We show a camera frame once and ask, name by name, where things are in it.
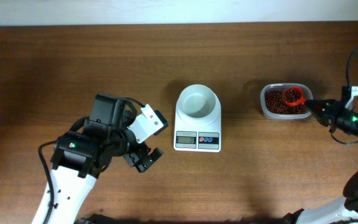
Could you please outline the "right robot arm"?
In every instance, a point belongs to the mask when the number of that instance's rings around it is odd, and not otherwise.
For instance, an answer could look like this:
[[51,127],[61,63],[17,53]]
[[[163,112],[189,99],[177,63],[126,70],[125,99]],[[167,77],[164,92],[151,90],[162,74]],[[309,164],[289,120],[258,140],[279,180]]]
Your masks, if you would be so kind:
[[[338,100],[306,100],[305,106],[333,134],[340,129],[358,137],[358,113]],[[300,209],[285,215],[280,223],[358,223],[358,171],[347,181],[342,197],[314,209]]]

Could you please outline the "orange measuring scoop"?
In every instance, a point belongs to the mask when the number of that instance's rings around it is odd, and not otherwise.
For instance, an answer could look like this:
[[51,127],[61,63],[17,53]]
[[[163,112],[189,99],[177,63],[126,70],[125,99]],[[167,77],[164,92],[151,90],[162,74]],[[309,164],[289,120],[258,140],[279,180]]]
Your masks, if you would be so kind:
[[300,106],[306,102],[302,89],[297,86],[287,88],[282,93],[282,100],[290,107]]

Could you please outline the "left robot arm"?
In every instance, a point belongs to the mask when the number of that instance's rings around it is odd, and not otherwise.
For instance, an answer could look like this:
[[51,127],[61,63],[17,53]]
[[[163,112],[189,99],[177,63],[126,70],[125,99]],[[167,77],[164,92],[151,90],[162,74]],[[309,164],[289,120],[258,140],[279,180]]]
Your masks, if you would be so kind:
[[74,223],[85,198],[114,157],[143,173],[162,155],[145,140],[168,127],[161,112],[133,98],[98,94],[89,116],[51,141],[53,155],[48,166],[38,154],[47,178],[42,201],[33,223]]

